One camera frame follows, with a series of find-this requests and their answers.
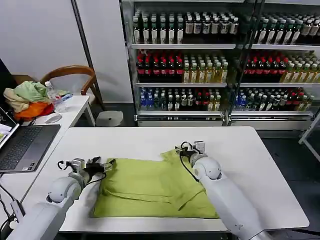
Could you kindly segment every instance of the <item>water bottle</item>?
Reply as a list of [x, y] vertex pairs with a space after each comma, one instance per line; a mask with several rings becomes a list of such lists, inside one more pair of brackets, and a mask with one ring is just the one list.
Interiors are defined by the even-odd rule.
[[51, 82], [46, 81], [44, 84], [46, 86], [46, 94], [48, 95], [50, 102], [53, 104], [54, 111], [57, 113], [66, 112], [67, 107], [58, 92], [54, 90]]
[[141, 95], [140, 98], [140, 110], [146, 111], [147, 110], [147, 100], [145, 98], [145, 95]]

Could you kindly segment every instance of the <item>metal frame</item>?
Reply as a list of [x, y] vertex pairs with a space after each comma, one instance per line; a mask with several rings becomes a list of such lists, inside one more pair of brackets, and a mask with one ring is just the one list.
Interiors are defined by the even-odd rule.
[[316, 159], [320, 162], [320, 155], [316, 152], [316, 150], [311, 146], [311, 144], [308, 142], [307, 138], [310, 136], [310, 134], [314, 131], [315, 127], [320, 122], [320, 114], [319, 111], [317, 113], [316, 118], [313, 120], [311, 125], [308, 127], [308, 129], [304, 132], [300, 140], [298, 141], [299, 144], [305, 144], [306, 147], [312, 152], [312, 154], [315, 156]]

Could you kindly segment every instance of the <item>shelf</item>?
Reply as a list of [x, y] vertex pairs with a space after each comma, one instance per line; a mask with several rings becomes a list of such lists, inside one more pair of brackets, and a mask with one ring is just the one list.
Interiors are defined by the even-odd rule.
[[248, 117], [248, 118], [294, 118], [294, 117], [313, 117], [311, 111], [232, 111], [231, 117]]
[[320, 45], [253, 44], [252, 49], [315, 51], [320, 50]]
[[205, 116], [215, 116], [221, 117], [222, 113], [220, 111], [138, 111], [139, 116], [186, 116], [186, 117], [205, 117]]
[[240, 84], [241, 88], [304, 88], [320, 86], [320, 83], [244, 83]]
[[235, 44], [132, 44], [132, 49], [234, 49]]
[[135, 84], [145, 88], [224, 88], [226, 83], [141, 83]]
[[123, 2], [192, 2], [192, 3], [243, 3], [245, 0], [122, 0]]

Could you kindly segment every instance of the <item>white desk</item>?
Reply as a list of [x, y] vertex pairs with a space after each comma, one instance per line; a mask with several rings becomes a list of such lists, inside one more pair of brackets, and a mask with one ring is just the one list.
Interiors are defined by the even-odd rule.
[[[8, 173], [4, 174], [0, 178], [0, 183], [19, 201], [23, 199], [33, 182], [35, 181], [36, 177], [39, 175], [41, 170], [43, 169], [44, 165], [48, 161], [51, 153], [56, 148], [57, 144], [65, 134], [68, 128], [73, 127], [77, 121], [79, 120], [82, 113], [85, 111], [87, 115], [91, 115], [91, 110], [89, 107], [89, 97], [88, 96], [73, 96], [65, 101], [67, 111], [61, 113], [62, 118], [52, 124], [59, 124], [60, 129], [57, 132], [55, 138], [53, 139], [50, 147], [48, 148], [46, 154], [44, 155], [42, 161], [40, 162], [38, 168], [34, 172], [24, 172], [24, 173]], [[46, 116], [38, 117], [35, 121], [35, 125], [45, 125]], [[8, 195], [0, 189], [0, 194], [2, 199], [5, 202], [6, 208], [10, 213], [12, 213], [10, 203], [11, 199]], [[3, 223], [7, 219], [5, 213], [0, 210], [0, 222]]]
[[[307, 227], [309, 221], [263, 142], [252, 127], [108, 127], [69, 128], [22, 205], [27, 214], [46, 199], [52, 182], [69, 171], [57, 162], [74, 158], [134, 158], [160, 161], [160, 153], [182, 141], [205, 141], [206, 153], [244, 191], [265, 229]], [[106, 217], [91, 218], [99, 183], [86, 187], [69, 209], [62, 232], [226, 231], [220, 219]]]

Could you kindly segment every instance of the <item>green fabric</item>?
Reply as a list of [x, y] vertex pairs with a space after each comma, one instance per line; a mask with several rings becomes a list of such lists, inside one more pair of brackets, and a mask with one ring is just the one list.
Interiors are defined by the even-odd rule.
[[[161, 156], [163, 161], [116, 158], [101, 181], [93, 216], [218, 218], [175, 150]], [[190, 168], [186, 159], [184, 163]]]
[[19, 86], [17, 86], [13, 91], [19, 97], [32, 103], [35, 103], [35, 102], [49, 103], [50, 102], [46, 94], [46, 87], [42, 85], [40, 82], [24, 81]]

